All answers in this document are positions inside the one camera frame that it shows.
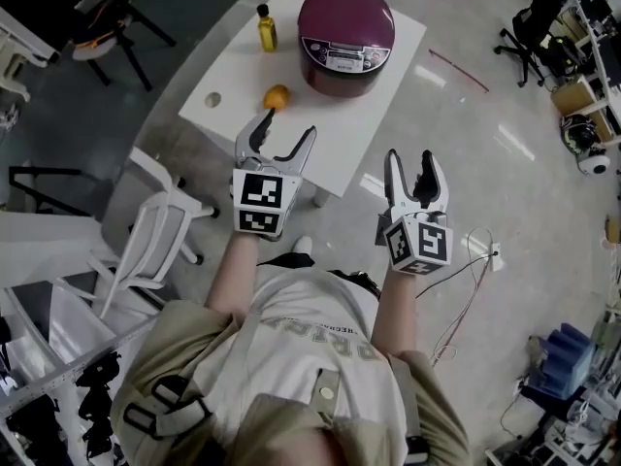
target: bottle cap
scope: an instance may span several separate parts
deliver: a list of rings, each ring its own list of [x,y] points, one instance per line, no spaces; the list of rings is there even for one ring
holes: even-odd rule
[[[268,9],[267,4],[261,4],[256,8],[256,12],[259,13],[260,17],[267,17],[270,13],[270,9]]]

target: maroon rice cooker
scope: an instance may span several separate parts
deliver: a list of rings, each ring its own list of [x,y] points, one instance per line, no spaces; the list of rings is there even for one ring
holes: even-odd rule
[[[298,36],[307,83],[326,95],[357,97],[386,65],[395,23],[384,0],[305,0]]]

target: button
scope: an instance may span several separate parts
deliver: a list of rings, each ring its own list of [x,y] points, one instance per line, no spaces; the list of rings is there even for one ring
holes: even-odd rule
[[[322,387],[319,390],[319,393],[321,394],[321,396],[326,399],[326,400],[332,400],[334,399],[334,392],[332,391],[332,389],[328,388],[327,386]]]

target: white round object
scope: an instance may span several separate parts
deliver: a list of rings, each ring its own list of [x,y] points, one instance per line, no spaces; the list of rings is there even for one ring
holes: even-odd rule
[[[328,388],[327,386],[324,386],[323,388],[321,388],[319,390],[319,393],[321,394],[321,396],[326,399],[326,400],[332,400],[334,399],[334,392],[332,391],[331,388]]]
[[[600,175],[610,165],[610,159],[605,155],[593,155],[578,161],[578,167],[585,175]]]

